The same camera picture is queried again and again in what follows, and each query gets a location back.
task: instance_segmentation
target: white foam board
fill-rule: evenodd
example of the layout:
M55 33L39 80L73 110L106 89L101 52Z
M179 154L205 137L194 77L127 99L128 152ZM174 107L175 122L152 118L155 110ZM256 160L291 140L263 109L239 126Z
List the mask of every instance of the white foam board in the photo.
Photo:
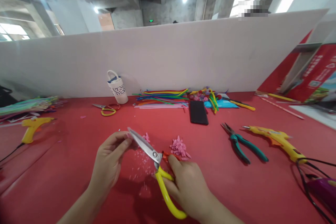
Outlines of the white foam board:
M328 114L322 110L313 108L311 106L300 105L300 106L290 106L290 107L336 130L336 115L335 114Z
M327 10L217 19L0 43L0 85L36 95L111 96L211 86L254 91Z

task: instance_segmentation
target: power cord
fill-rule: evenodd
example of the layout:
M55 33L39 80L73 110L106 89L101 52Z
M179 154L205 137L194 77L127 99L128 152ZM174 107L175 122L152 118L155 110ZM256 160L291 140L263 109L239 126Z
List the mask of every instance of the power cord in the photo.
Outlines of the power cord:
M328 163L328 162L324 162L324 161L321 161L321 160L317 160L317 159L312 159L312 158L308 158L308 157L301 157L301 158L298 158L297 161L296 161L296 167L297 169L299 170L299 173L300 173L300 176L301 176L301 180L302 180L302 184L303 184L303 187L304 187L304 191L306 193L306 196L307 198L309 199L309 201L313 204L313 206L316 208L316 210L330 223L330 224L334 224L331 219L323 212L323 210L321 208L319 208L318 205L316 205L316 203L314 202L314 200L312 199L312 197L310 196L310 193L309 193L309 189L308 189L308 186L307 186L307 183L306 183L306 180L305 180L305 176L302 172L302 170L300 169L300 160L311 160L311 161L316 161L316 162L319 162L319 163L323 163L323 164L326 164L326 165L330 165L330 166L334 166L336 167L336 164L332 164L332 163ZM326 173L324 173L323 171L321 171L319 168L317 168L315 165L309 163L309 162L306 162L307 165L309 165L310 167L313 167L314 169L318 170L319 172L321 172L324 176L326 176L327 178L330 178Z
M8 158L10 155L12 155L17 149L19 149L21 146L25 145L24 143L20 143L15 150L13 150L8 156L4 157L3 159L0 160L0 163L4 161L6 158Z

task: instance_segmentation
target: white cup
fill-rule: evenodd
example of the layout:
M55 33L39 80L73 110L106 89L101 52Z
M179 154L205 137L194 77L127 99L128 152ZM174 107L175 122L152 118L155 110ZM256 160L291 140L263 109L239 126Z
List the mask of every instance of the white cup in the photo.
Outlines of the white cup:
M107 77L108 77L108 86L110 87L113 96L117 100L117 103L119 104L125 104L128 102L128 97L126 94L126 90L123 84L122 79L117 75L116 72L112 70L107 71Z

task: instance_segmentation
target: green-handled pliers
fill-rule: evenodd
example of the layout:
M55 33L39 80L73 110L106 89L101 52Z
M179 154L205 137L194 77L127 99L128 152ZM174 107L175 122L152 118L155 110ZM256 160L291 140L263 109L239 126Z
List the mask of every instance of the green-handled pliers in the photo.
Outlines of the green-handled pliers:
M241 150L239 146L239 142L244 144L246 147L248 147L250 150L252 150L260 159L264 162L268 162L268 158L266 155L253 143L247 141L244 139L241 135L236 134L235 131L226 123L221 124L222 127L230 134L230 140L232 141L232 146L234 151L237 153L237 155L246 163L250 164L250 160L247 158L247 156L244 154L244 152Z

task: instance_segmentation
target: glue gun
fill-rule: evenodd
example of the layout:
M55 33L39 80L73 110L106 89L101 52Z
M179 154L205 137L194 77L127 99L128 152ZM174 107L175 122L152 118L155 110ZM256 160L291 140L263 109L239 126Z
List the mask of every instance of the glue gun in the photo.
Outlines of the glue gun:
M42 124L49 123L52 120L54 120L54 118L52 118L52 117L36 118L36 119L33 119L33 120L30 120L30 119L23 120L22 121L22 126L28 126L28 129L27 129L26 133L24 134L21 142L24 143L24 144L30 144L33 141L33 135L34 135L35 131Z
M261 128L256 126L243 126L254 134L264 135L271 140L272 145L280 146L290 157L293 162L296 162L299 158L305 158L293 145L291 145L287 139L290 138L285 132L274 131L272 129ZM306 163L307 160L301 160L300 163Z

